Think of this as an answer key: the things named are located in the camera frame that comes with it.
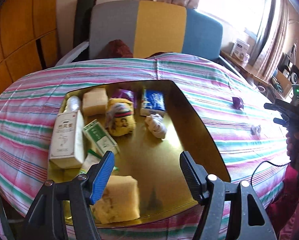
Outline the right hand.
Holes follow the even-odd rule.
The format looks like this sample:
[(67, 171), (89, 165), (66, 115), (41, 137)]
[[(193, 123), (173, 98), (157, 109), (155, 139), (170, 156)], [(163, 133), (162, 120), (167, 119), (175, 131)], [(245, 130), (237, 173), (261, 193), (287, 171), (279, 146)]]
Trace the right hand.
[(299, 171), (299, 132), (286, 134), (287, 154), (291, 159), (291, 165)]

